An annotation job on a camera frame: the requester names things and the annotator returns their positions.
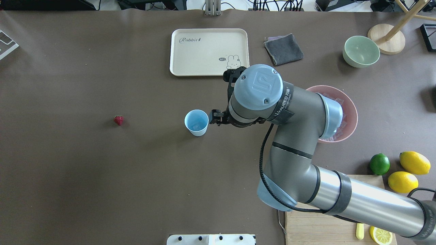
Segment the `green lime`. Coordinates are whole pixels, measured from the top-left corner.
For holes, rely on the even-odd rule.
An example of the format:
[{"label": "green lime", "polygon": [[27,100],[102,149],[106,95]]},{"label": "green lime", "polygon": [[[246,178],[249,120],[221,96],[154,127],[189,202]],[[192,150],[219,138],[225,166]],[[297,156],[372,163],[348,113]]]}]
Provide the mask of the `green lime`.
[{"label": "green lime", "polygon": [[389,159],[384,154],[380,153],[374,155],[369,161],[369,168],[376,175],[383,175],[389,171],[391,164],[389,163]]}]

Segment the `red strawberry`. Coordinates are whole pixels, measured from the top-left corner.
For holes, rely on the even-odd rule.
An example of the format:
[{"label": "red strawberry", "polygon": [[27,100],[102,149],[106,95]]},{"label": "red strawberry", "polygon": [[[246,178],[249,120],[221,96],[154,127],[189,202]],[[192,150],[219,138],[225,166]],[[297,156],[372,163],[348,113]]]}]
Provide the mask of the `red strawberry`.
[{"label": "red strawberry", "polygon": [[115,116],[115,118],[113,119],[114,122],[116,122],[116,124],[118,124],[119,126],[121,126],[121,124],[123,124],[123,116]]}]

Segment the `wooden base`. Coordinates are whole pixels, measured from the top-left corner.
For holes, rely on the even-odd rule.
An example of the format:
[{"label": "wooden base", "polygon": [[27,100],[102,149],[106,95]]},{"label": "wooden base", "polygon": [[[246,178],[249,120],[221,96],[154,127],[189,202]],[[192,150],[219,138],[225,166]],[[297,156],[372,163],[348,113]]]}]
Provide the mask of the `wooden base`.
[{"label": "wooden base", "polygon": [[397,32],[390,40],[385,40],[384,37],[392,28],[394,26],[389,24],[378,24],[369,29],[368,38],[377,44],[380,53],[398,54],[404,49],[406,39],[401,31]]}]

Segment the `wooden stand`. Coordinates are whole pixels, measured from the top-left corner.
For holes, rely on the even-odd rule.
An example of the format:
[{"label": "wooden stand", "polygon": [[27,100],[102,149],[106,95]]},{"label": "wooden stand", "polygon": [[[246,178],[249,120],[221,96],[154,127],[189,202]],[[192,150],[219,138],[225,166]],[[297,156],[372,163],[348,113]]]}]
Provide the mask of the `wooden stand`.
[{"label": "wooden stand", "polygon": [[395,25],[378,24],[369,29],[368,38],[372,39],[383,54],[398,54],[404,49],[405,37],[400,31],[430,0],[419,0],[413,8]]}]

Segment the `sliced lemon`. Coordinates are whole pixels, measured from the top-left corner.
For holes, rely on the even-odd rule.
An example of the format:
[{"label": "sliced lemon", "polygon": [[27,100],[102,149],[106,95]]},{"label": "sliced lemon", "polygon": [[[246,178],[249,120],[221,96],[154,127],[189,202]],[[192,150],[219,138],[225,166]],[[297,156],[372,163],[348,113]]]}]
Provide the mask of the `sliced lemon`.
[{"label": "sliced lemon", "polygon": [[388,232],[380,228],[371,226],[369,228],[369,234],[371,235],[372,240],[374,240],[377,244],[388,245],[392,242],[392,232]]}]

